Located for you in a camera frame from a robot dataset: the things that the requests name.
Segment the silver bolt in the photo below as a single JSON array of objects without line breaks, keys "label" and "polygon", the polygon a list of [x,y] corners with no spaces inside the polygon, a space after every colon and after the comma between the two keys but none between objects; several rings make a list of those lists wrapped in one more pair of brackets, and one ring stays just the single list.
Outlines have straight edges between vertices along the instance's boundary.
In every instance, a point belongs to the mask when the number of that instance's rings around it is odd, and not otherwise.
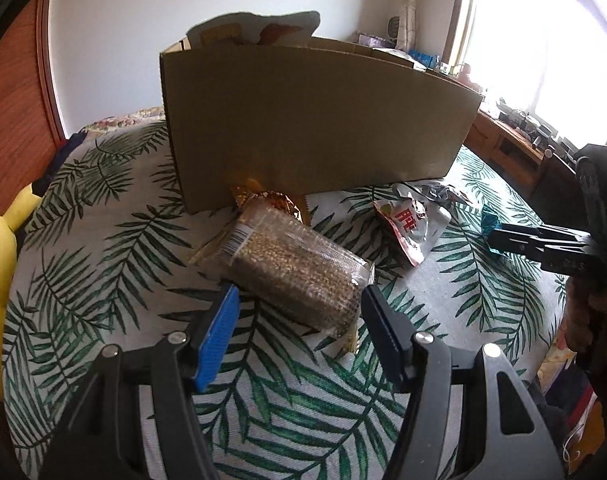
[{"label": "silver bolt", "polygon": [[104,357],[115,357],[119,353],[119,347],[117,345],[106,345],[101,350],[101,355]]},{"label": "silver bolt", "polygon": [[168,334],[168,341],[172,345],[180,345],[185,343],[186,339],[186,334],[184,332],[180,332],[179,330],[177,330],[177,332],[171,332]]},{"label": "silver bolt", "polygon": [[499,348],[494,343],[486,343],[483,346],[483,353],[485,353],[488,357],[499,357],[501,355],[501,348]]},{"label": "silver bolt", "polygon": [[420,345],[429,345],[435,340],[435,336],[433,336],[430,332],[417,332],[415,334],[415,341]]}]

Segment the brown cardboard box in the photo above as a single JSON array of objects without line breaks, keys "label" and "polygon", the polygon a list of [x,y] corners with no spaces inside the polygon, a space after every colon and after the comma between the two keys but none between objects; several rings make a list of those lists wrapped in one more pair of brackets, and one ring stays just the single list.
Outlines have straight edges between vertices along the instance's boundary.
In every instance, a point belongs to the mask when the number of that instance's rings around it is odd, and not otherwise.
[{"label": "brown cardboard box", "polygon": [[225,46],[160,56],[170,142],[190,213],[247,178],[293,195],[436,178],[481,96],[358,44]]}]

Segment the palm leaf pattern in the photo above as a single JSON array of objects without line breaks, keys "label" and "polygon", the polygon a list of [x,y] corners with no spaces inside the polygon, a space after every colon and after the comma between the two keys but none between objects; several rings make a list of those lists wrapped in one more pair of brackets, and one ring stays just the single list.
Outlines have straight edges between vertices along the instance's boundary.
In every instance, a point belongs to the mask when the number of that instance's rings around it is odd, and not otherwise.
[{"label": "palm leaf pattern", "polygon": [[[450,177],[506,219],[535,220],[467,150]],[[561,278],[521,258],[490,256],[477,213],[462,206],[414,269],[371,207],[395,197],[392,186],[368,186],[307,200],[314,229],[372,260],[382,293],[416,327],[469,348],[496,341],[531,377],[561,319]],[[185,262],[229,221],[230,210],[186,214],[163,122],[106,134],[69,157],[29,224],[4,332],[8,422],[31,478],[102,345],[154,344],[210,305],[218,284]],[[357,330],[359,351],[351,354],[343,340],[242,291],[220,373],[194,397],[221,473],[242,480],[382,475],[408,396],[382,376],[361,320]],[[446,439],[441,478],[455,459],[456,434]]]}]

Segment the teal wrapper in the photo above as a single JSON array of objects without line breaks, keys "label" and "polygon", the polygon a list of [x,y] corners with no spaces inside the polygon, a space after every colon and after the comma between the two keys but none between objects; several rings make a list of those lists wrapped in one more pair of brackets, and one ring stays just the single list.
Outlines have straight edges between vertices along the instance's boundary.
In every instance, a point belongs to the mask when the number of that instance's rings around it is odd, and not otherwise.
[{"label": "teal wrapper", "polygon": [[499,216],[497,216],[497,213],[495,213],[493,208],[484,205],[481,208],[481,236],[486,242],[486,247],[488,248],[488,251],[493,254],[505,256],[507,258],[507,253],[493,249],[488,245],[488,235],[495,229],[501,229],[501,220],[499,220]]}]

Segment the barcode label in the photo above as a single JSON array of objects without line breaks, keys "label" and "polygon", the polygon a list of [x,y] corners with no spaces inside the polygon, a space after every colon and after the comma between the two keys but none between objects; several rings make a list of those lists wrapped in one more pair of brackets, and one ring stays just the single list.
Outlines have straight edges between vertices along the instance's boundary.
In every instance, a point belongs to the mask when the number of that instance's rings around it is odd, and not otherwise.
[{"label": "barcode label", "polygon": [[248,227],[244,224],[237,224],[230,233],[228,242],[222,247],[222,251],[228,254],[232,260],[235,255],[242,250],[242,247],[252,236],[253,232],[255,232],[255,230],[252,227]]}]

